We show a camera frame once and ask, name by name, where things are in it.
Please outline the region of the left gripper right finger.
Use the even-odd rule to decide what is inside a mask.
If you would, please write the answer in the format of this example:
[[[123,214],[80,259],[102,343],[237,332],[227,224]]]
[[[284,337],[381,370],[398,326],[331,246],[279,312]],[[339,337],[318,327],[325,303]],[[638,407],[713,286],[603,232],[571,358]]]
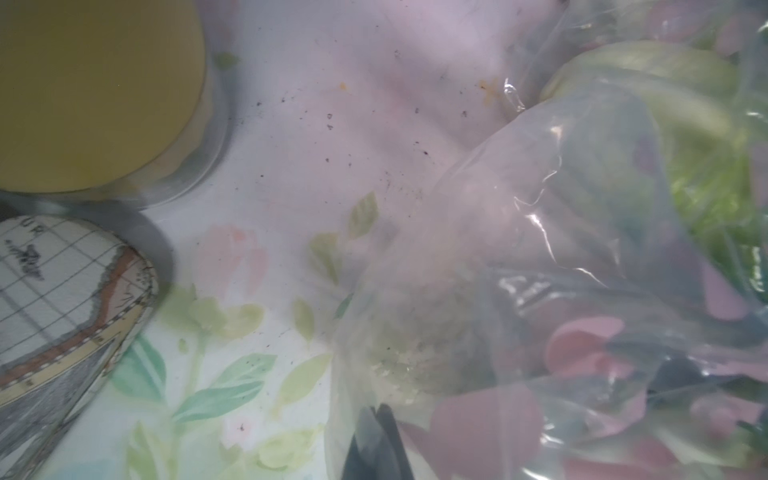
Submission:
[[[387,404],[381,404],[376,412],[376,419],[384,436],[376,454],[376,478],[378,480],[414,480],[392,408]]]

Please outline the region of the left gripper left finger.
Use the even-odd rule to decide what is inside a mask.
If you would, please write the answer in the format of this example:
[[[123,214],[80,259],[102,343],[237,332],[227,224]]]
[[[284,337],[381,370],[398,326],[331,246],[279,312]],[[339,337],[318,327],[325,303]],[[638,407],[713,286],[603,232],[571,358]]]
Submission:
[[[355,431],[344,461],[343,480],[374,480],[377,478],[380,424],[374,407],[360,411]]]

